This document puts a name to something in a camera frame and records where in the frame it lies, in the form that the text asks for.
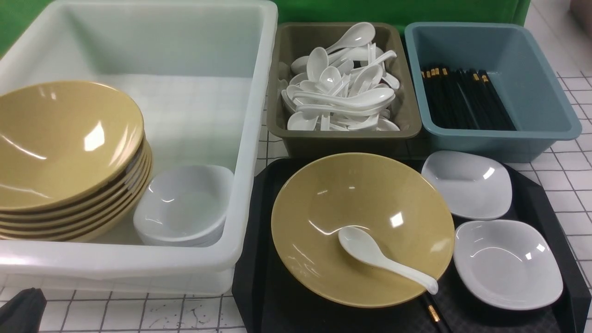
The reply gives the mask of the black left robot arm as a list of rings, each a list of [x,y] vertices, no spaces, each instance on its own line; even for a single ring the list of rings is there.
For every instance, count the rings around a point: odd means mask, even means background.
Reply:
[[[20,291],[0,308],[2,333],[37,333],[47,305],[42,289]]]

